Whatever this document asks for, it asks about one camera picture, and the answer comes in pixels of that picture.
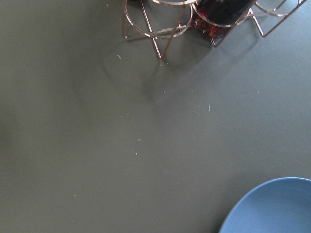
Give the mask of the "blue plate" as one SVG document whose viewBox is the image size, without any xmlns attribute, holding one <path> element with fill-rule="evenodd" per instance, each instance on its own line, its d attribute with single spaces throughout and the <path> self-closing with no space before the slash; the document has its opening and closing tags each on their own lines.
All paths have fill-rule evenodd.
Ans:
<svg viewBox="0 0 311 233">
<path fill-rule="evenodd" d="M 221 233 L 309 233 L 311 181 L 284 177 L 244 195 L 227 215 Z"/>
</svg>

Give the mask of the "dark drink bottle middle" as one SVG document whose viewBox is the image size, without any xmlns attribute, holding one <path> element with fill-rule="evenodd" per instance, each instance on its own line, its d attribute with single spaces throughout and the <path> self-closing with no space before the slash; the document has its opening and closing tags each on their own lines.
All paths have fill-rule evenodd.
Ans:
<svg viewBox="0 0 311 233">
<path fill-rule="evenodd" d="M 209 38 L 221 38 L 252 4 L 252 0 L 202 0 L 193 25 Z"/>
</svg>

